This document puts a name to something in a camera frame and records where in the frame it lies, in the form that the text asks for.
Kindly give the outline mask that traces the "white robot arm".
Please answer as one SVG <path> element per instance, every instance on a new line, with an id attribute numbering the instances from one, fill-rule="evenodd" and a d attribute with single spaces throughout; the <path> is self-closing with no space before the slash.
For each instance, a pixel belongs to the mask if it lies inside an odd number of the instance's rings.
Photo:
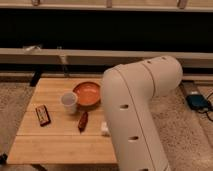
<path id="1" fill-rule="evenodd" d="M 180 84 L 181 64 L 171 56 L 106 70 L 101 103 L 120 171 L 171 171 L 149 101 Z"/>

